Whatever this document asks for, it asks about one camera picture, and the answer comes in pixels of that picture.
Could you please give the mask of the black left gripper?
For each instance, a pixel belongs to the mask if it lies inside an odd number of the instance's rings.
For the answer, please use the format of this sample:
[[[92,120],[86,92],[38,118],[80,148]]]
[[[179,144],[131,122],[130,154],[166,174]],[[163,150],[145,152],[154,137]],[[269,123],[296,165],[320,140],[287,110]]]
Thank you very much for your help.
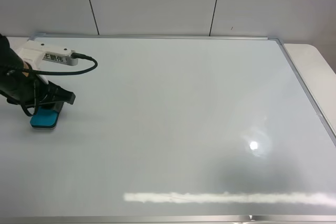
[[[5,73],[5,98],[11,104],[40,105],[39,112],[59,114],[64,102],[73,104],[76,95],[35,74]]]

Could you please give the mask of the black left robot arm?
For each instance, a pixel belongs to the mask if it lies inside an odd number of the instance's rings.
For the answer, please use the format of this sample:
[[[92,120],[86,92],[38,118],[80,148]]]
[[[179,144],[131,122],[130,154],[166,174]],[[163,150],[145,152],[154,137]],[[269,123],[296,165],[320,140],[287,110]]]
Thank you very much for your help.
[[[36,115],[39,108],[59,112],[64,103],[73,104],[75,94],[36,73],[43,60],[75,66],[73,50],[33,40],[13,50],[9,40],[1,36],[1,95],[7,102],[19,105],[27,116]]]

